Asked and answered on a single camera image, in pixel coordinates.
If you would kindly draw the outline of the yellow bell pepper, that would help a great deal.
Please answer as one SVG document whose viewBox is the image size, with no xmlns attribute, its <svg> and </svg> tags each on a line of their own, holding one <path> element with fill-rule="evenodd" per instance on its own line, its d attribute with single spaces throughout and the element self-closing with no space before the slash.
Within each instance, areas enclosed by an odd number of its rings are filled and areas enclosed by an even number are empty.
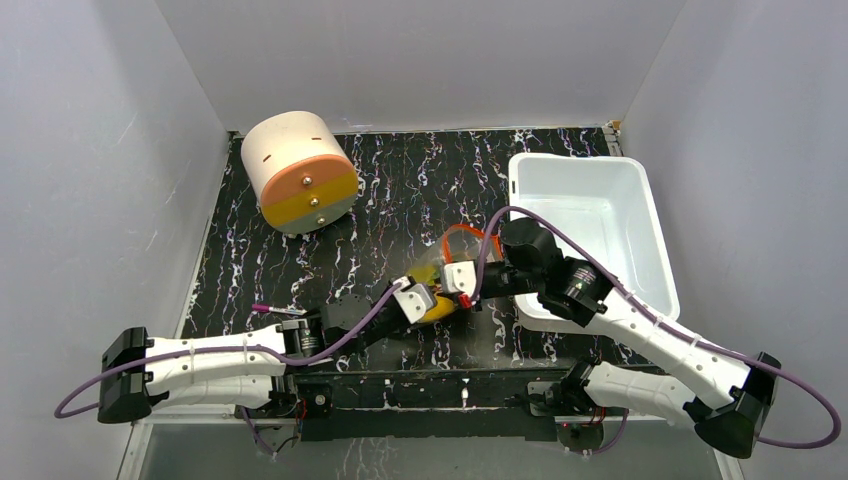
<svg viewBox="0 0 848 480">
<path fill-rule="evenodd" d="M 441 271 L 444 264 L 440 261 L 417 261 L 411 265 L 405 275 L 416 283 L 438 288 L 441 285 Z"/>
<path fill-rule="evenodd" d="M 420 324 L 432 324 L 440 322 L 443 318 L 450 316 L 457 309 L 457 304 L 448 297 L 436 296 L 435 306 L 428 310 L 419 320 Z"/>
</svg>

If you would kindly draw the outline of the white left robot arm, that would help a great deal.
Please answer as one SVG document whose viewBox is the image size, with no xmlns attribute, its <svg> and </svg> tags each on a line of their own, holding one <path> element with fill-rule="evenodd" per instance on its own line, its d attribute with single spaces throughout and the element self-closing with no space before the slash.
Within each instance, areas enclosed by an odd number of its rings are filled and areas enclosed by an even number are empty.
<svg viewBox="0 0 848 480">
<path fill-rule="evenodd" d="M 376 303 L 347 295 L 238 335 L 168 339 L 128 328 L 102 356 L 97 419 L 130 423 L 159 408 L 191 404 L 265 407 L 286 416 L 299 400 L 297 387 L 280 378 L 287 368 L 364 349 L 419 323 L 432 305 L 420 294 L 398 291 Z"/>
</svg>

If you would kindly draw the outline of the clear zip bag orange zipper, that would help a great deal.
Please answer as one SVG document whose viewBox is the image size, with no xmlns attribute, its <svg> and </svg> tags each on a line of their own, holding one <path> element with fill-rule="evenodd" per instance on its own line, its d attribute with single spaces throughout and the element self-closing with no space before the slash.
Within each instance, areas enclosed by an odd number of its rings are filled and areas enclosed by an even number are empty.
<svg viewBox="0 0 848 480">
<path fill-rule="evenodd" d="M 483 237 L 484 232 L 477 228 L 471 227 L 466 224 L 452 225 L 415 262 L 440 261 L 444 265 L 448 263 L 462 261 L 474 261 L 476 263 L 476 261 L 480 257 Z M 438 288 L 429 288 L 435 297 L 443 296 L 441 286 L 439 286 Z"/>
</svg>

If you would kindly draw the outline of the white plastic bin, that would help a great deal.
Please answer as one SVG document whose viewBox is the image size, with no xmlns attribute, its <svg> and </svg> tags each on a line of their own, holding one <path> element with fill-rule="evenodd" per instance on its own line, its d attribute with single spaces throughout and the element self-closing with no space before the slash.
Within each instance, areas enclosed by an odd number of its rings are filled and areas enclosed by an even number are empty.
<svg viewBox="0 0 848 480">
<path fill-rule="evenodd" d="M 512 219 L 526 209 L 561 230 L 667 320 L 680 303 L 645 168 L 629 157 L 519 153 L 508 165 Z"/>
</svg>

